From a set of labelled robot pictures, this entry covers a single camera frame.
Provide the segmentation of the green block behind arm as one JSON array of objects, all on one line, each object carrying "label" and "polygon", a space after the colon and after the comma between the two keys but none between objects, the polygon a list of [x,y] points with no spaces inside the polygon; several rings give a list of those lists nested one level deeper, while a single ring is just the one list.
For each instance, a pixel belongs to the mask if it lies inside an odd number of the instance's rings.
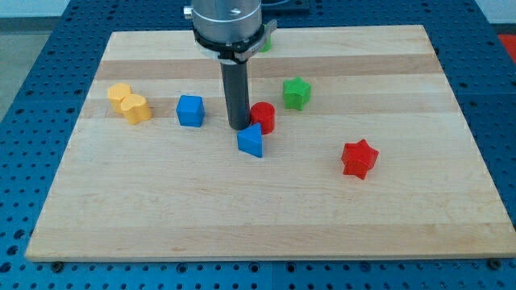
[{"label": "green block behind arm", "polygon": [[268,33],[268,25],[263,24],[264,28],[264,34],[263,34],[263,43],[260,47],[260,52],[267,52],[271,49],[271,40],[270,40],[270,34]]}]

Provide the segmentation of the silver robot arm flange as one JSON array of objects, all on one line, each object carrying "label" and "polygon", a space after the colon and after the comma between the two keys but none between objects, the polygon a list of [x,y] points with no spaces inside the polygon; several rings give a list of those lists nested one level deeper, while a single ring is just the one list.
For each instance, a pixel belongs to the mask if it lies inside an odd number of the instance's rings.
[{"label": "silver robot arm flange", "polygon": [[277,29],[275,19],[263,22],[260,0],[192,0],[182,12],[200,52],[225,65],[246,63]]}]

